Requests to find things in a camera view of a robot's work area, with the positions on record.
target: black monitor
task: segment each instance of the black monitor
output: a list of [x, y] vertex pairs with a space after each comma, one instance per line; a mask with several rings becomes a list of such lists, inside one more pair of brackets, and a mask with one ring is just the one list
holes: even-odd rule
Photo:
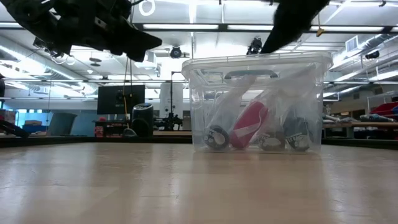
[[127, 113], [140, 103], [145, 103], [145, 85], [101, 86], [98, 88], [97, 114], [124, 114], [124, 97]]

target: chair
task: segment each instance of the chair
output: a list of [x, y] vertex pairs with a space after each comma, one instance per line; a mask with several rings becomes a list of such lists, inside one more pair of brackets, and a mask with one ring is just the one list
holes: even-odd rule
[[47, 136], [70, 135], [76, 117], [77, 115], [70, 113], [55, 113], [52, 116]]

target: red object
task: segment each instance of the red object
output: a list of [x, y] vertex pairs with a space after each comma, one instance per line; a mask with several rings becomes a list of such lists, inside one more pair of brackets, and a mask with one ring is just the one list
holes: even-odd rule
[[387, 118], [398, 119], [398, 116], [394, 113], [393, 109], [398, 106], [398, 102], [385, 103], [378, 106], [376, 109], [371, 111], [371, 114], [378, 114]]
[[97, 138], [103, 138], [104, 137], [104, 127], [96, 126], [95, 130], [94, 130], [94, 135]]
[[230, 143], [237, 149], [244, 149], [251, 138], [260, 129], [268, 115], [268, 108], [261, 102], [251, 103], [236, 122], [230, 134]]

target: black robotic arm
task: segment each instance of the black robotic arm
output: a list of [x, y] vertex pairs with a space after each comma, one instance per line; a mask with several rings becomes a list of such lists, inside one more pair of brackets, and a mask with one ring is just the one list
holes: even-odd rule
[[279, 5], [274, 15], [274, 28], [261, 49], [273, 53], [297, 40], [310, 30], [311, 22], [330, 0], [275, 0]]
[[109, 50], [137, 62], [162, 40], [135, 29], [128, 0], [0, 0], [22, 27], [51, 52], [70, 54], [73, 45]]

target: workbench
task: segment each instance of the workbench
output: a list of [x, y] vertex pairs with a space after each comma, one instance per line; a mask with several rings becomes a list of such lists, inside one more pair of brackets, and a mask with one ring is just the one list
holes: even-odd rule
[[[362, 128], [383, 128], [383, 129], [398, 129], [398, 122], [389, 123], [389, 122], [352, 122], [352, 123], [335, 123], [335, 124], [324, 124], [324, 129], [331, 128], [345, 128], [346, 129], [346, 138], [353, 139], [354, 138], [354, 128], [362, 127]], [[327, 138], [327, 131], [323, 132], [323, 137]]]
[[0, 149], [0, 222], [396, 223], [398, 151], [200, 153], [190, 144]]

